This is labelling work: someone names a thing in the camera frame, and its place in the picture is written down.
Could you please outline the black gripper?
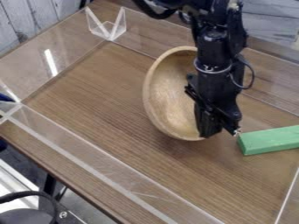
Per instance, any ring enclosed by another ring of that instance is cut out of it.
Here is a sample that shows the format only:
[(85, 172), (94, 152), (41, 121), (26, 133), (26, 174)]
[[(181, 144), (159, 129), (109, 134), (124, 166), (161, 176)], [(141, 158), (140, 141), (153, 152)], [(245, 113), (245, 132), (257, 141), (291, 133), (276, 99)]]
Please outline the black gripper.
[(185, 93), (196, 101), (193, 114), (200, 137), (209, 138), (223, 130), (240, 133), (241, 112), (237, 96), (244, 80), (244, 64), (232, 61), (225, 66), (207, 66), (193, 62), (196, 74), (187, 75)]

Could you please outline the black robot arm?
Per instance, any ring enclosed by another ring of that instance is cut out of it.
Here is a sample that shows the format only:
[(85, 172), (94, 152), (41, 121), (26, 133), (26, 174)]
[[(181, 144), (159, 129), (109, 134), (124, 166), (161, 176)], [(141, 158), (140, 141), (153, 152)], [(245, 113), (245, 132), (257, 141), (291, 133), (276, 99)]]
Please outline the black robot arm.
[(223, 130), (236, 134), (241, 120), (237, 95), (252, 87), (244, 82), (251, 65), (241, 55), (248, 39), (241, 0), (132, 1), (149, 18), (161, 20), (177, 14), (191, 27), (197, 73), (185, 75), (184, 93), (193, 100), (196, 129), (204, 138)]

